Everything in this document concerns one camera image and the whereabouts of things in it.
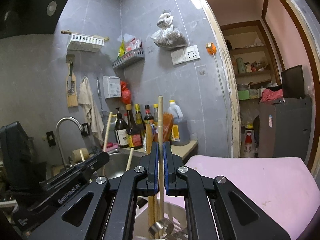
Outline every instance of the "faucet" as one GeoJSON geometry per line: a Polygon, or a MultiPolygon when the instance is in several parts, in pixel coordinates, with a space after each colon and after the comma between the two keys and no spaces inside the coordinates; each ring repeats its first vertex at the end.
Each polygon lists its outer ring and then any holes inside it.
{"type": "Polygon", "coordinates": [[[63,152],[62,152],[62,145],[61,145],[60,135],[59,135],[59,127],[64,121],[67,121],[67,120],[74,122],[78,126],[79,130],[81,132],[83,131],[83,127],[78,122],[78,120],[73,117],[70,117],[70,116],[66,116],[66,117],[61,118],[56,125],[56,137],[57,137],[58,148],[59,148],[62,163],[63,163],[63,166],[65,169],[67,169],[67,163],[66,163],[66,160],[64,159],[63,152]]]}

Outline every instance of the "pink cushion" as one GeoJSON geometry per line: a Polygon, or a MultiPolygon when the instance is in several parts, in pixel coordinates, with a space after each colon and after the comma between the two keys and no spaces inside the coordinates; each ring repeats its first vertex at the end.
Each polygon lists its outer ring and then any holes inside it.
{"type": "MultiPolygon", "coordinates": [[[[217,158],[196,155],[186,166],[202,176],[223,175],[296,240],[320,206],[319,189],[300,158],[217,158]]],[[[164,201],[184,206],[183,197],[164,201]]]]}

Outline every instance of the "kitchen sink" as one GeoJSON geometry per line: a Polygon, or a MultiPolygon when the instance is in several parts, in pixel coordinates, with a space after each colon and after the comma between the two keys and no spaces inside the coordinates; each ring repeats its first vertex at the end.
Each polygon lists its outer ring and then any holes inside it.
{"type": "MultiPolygon", "coordinates": [[[[125,168],[127,167],[127,162],[129,159],[130,150],[126,149],[116,149],[109,153],[110,160],[104,165],[104,174],[108,179],[113,179],[122,176],[125,173],[125,168]]],[[[138,166],[140,163],[140,158],[146,155],[141,152],[133,152],[132,161],[130,169],[138,166]]],[[[98,171],[99,176],[102,176],[102,168],[98,171]]]]}

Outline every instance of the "red plastic bag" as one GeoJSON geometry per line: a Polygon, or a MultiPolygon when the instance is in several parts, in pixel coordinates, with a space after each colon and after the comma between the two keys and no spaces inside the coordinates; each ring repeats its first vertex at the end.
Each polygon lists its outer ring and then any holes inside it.
{"type": "Polygon", "coordinates": [[[260,102],[267,102],[267,101],[272,101],[272,100],[276,100],[278,98],[282,98],[283,97],[283,93],[282,93],[282,89],[273,92],[270,89],[265,89],[262,92],[262,98],[260,100],[260,102]]]}
{"type": "Polygon", "coordinates": [[[131,92],[127,88],[127,82],[121,81],[121,101],[125,105],[131,104],[131,92]]]}

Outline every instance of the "pink wall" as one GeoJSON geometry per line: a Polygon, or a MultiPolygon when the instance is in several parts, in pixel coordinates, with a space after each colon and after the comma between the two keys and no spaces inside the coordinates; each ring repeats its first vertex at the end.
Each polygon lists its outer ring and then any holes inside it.
{"type": "Polygon", "coordinates": [[[313,80],[308,56],[296,26],[279,0],[269,0],[266,21],[276,39],[284,68],[302,65],[307,92],[313,80]]]}
{"type": "Polygon", "coordinates": [[[207,0],[220,26],[261,19],[263,0],[207,0]]]}

